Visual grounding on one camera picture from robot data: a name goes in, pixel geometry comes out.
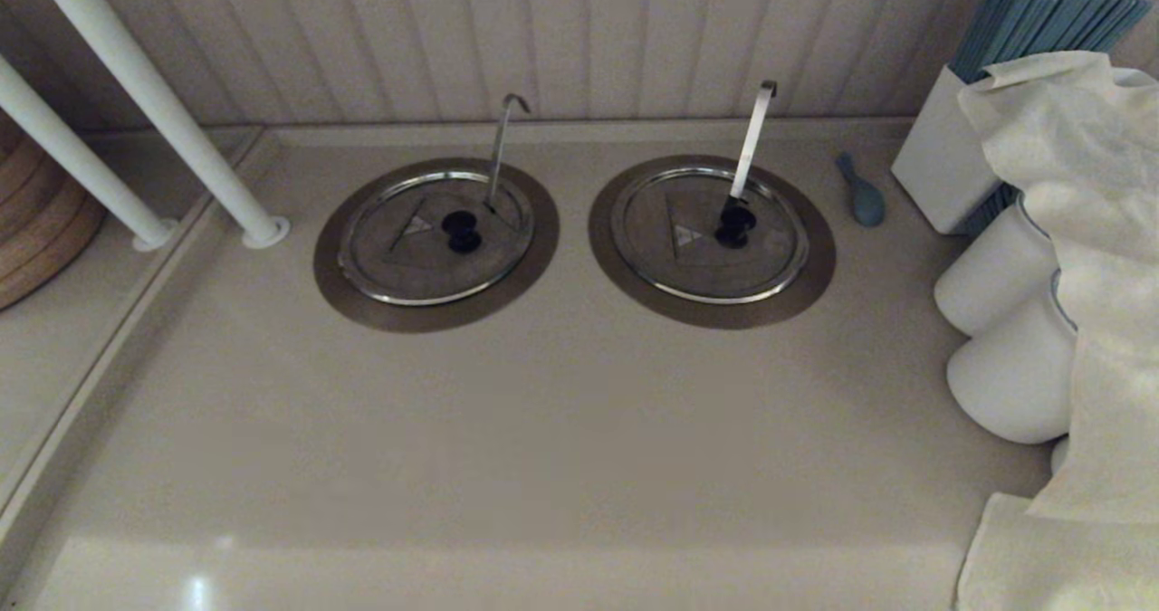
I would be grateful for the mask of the small blue plastic scoop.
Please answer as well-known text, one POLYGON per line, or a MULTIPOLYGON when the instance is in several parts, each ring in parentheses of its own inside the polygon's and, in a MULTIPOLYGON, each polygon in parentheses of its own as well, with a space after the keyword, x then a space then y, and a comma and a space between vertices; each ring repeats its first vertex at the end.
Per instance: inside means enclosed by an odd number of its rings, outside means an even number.
POLYGON ((850 153, 839 153, 834 162, 848 186, 853 218, 863 227, 881 226, 885 221, 885 195, 858 173, 850 153))

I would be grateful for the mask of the white box holder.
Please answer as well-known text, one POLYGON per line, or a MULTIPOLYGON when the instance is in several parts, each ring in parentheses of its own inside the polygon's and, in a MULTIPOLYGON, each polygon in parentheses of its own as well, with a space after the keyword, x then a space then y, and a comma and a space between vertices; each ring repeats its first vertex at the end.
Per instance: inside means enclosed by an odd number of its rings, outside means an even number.
POLYGON ((943 235, 981 235, 992 219, 982 208, 1001 187, 960 107, 965 87, 949 66, 941 67, 891 167, 924 219, 943 235))

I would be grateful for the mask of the white jar blue rim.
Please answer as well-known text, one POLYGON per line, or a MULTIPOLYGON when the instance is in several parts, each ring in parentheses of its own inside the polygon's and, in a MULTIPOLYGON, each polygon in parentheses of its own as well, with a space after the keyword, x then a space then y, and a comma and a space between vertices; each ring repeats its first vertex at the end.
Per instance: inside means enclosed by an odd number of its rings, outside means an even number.
POLYGON ((982 429, 1018 444, 1067 434, 1078 326, 1059 300, 1060 272, 952 354, 953 400, 982 429))
POLYGON ((1032 219, 1022 192, 940 274, 933 299, 954 328, 976 336, 1058 269, 1051 237, 1032 219))

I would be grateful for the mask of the white cloth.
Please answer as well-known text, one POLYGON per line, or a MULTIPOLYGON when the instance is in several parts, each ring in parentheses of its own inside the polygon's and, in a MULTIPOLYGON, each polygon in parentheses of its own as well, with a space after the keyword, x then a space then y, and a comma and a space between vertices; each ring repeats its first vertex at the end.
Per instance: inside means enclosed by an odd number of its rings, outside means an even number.
POLYGON ((1159 611, 1159 79, 1034 54, 957 102, 1050 237, 1078 340, 1067 458, 989 499, 953 611, 1159 611))

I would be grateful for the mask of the wooden round basket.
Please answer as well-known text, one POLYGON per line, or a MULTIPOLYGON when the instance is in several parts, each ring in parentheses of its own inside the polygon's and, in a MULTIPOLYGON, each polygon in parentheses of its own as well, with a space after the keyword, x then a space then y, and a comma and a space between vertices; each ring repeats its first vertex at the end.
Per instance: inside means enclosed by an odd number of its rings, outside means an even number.
POLYGON ((105 208, 0 110, 0 310, 10 310, 92 243, 105 208))

